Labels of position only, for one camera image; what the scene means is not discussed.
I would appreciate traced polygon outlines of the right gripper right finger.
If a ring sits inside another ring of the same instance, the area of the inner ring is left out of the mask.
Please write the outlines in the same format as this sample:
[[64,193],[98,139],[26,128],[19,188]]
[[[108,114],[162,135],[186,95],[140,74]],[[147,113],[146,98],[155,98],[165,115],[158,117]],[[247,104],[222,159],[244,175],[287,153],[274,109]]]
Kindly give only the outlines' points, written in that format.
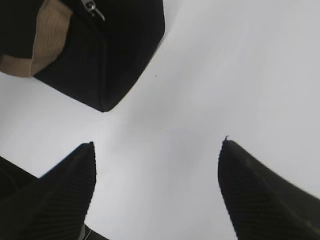
[[217,181],[239,240],[318,240],[320,200],[225,138]]

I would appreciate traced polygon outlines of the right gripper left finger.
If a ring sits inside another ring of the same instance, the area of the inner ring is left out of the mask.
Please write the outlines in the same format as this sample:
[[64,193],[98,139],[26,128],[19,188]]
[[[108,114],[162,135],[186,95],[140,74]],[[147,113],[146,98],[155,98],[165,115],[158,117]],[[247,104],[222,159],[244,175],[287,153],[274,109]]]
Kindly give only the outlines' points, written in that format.
[[86,223],[97,181],[93,142],[83,143],[41,177],[0,159],[2,240],[95,240]]

